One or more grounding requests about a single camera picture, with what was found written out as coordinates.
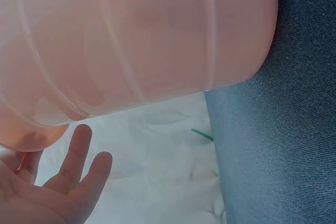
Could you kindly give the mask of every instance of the denim-like fabric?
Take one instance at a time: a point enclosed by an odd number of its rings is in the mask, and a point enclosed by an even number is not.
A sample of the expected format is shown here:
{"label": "denim-like fabric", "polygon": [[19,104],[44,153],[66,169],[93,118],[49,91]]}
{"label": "denim-like fabric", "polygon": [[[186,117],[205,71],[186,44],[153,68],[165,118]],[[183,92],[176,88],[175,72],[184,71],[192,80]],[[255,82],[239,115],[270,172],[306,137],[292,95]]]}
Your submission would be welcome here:
{"label": "denim-like fabric", "polygon": [[279,0],[262,69],[206,101],[228,224],[336,223],[336,0]]}

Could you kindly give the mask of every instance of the white sheet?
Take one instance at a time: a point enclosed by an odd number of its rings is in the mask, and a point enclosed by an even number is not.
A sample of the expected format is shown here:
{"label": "white sheet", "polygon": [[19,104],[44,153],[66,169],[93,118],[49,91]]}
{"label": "white sheet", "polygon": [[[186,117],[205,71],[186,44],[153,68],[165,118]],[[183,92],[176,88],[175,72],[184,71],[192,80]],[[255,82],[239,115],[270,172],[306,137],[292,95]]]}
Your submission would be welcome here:
{"label": "white sheet", "polygon": [[[226,223],[214,143],[202,93],[86,120],[100,151],[113,154],[109,181],[87,223]],[[37,184],[58,172],[76,124],[46,149]]]}

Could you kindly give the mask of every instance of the green wire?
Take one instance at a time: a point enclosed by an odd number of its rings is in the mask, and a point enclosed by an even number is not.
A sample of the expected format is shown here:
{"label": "green wire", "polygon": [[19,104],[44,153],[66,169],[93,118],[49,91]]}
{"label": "green wire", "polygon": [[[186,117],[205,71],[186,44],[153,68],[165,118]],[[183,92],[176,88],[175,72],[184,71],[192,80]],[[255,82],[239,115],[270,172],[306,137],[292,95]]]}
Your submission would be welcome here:
{"label": "green wire", "polygon": [[193,132],[195,132],[195,133],[197,133],[197,134],[199,134],[199,135],[201,135],[201,136],[204,136],[204,137],[206,137],[207,139],[209,139],[209,140],[211,140],[211,141],[214,140],[213,137],[211,137],[211,136],[209,136],[209,135],[207,135],[207,134],[205,134],[205,133],[203,133],[203,132],[201,132],[201,131],[198,131],[198,130],[196,130],[196,129],[191,129],[191,131],[193,131]]}

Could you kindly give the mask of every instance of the hand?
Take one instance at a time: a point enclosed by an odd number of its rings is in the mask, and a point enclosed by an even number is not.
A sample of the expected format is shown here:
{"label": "hand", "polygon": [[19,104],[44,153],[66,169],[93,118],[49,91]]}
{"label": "hand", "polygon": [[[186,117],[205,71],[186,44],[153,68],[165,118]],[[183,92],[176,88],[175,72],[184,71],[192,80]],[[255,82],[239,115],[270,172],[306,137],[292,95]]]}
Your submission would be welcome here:
{"label": "hand", "polygon": [[76,128],[59,173],[43,187],[34,186],[41,152],[0,152],[2,224],[83,224],[109,177],[112,156],[99,153],[80,182],[92,131]]}

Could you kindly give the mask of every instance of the translucent pink plastic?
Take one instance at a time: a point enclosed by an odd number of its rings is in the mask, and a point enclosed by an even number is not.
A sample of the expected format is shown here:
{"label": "translucent pink plastic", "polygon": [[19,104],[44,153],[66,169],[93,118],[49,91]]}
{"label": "translucent pink plastic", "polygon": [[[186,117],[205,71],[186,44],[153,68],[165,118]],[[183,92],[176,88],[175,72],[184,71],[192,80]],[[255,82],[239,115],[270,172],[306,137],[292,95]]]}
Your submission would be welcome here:
{"label": "translucent pink plastic", "polygon": [[0,0],[0,143],[43,149],[73,121],[248,79],[277,0]]}

